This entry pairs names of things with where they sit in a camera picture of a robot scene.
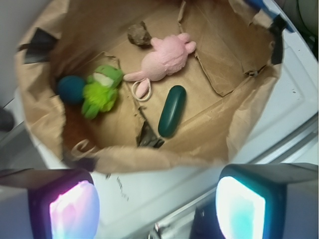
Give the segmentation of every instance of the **rock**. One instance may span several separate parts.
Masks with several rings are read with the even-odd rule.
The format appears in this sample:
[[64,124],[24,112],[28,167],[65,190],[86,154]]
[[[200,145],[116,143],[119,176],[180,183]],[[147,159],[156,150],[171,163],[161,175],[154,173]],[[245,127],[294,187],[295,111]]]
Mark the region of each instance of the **rock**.
[[146,29],[143,21],[134,24],[128,28],[128,39],[130,43],[139,47],[148,47],[151,45],[151,35]]

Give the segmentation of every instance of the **pink plush bunny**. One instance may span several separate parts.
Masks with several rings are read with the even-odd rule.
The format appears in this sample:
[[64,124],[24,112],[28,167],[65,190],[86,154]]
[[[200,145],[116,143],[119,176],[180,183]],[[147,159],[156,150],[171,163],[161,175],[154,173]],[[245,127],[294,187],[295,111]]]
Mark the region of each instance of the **pink plush bunny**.
[[182,33],[177,36],[171,35],[163,40],[158,38],[151,39],[153,52],[147,54],[141,63],[141,70],[124,76],[125,81],[136,81],[133,84],[133,95],[139,101],[146,101],[151,96],[151,81],[159,81],[166,75],[172,75],[181,70],[187,60],[187,56],[195,51],[196,43],[190,41],[188,33]]

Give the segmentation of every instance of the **plush toy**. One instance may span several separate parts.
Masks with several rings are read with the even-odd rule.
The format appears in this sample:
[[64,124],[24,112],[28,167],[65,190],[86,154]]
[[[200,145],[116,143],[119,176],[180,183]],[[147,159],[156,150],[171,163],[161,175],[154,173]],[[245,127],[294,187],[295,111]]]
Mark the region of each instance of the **plush toy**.
[[134,97],[139,101],[147,101],[151,96],[151,81],[159,81],[166,75],[172,75],[181,70],[188,54],[196,49],[196,43],[190,41],[188,33],[171,35],[166,38],[152,38],[153,52],[147,54],[141,63],[141,70],[124,76],[125,81],[135,81],[132,86]]
[[57,86],[57,93],[66,104],[77,105],[83,102],[85,81],[78,76],[63,77]]
[[82,114],[94,119],[99,112],[110,111],[118,96],[117,86],[123,78],[123,72],[109,65],[96,68],[87,79],[84,87]]

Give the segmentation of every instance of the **teal ball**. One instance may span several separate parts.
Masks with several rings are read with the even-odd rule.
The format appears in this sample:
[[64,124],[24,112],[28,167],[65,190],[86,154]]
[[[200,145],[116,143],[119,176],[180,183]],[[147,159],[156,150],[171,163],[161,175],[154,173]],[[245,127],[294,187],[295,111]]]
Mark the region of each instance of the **teal ball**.
[[83,103],[83,88],[85,81],[78,76],[63,77],[57,86],[57,92],[60,99],[69,105]]

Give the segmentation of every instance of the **black strap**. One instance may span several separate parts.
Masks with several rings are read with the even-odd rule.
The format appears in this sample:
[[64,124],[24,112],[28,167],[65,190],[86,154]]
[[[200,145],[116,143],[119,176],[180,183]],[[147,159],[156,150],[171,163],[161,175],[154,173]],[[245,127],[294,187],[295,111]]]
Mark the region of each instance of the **black strap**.
[[269,31],[274,36],[274,50],[271,56],[271,63],[274,65],[281,64],[284,56],[283,30],[286,28],[287,22],[280,16],[274,18]]

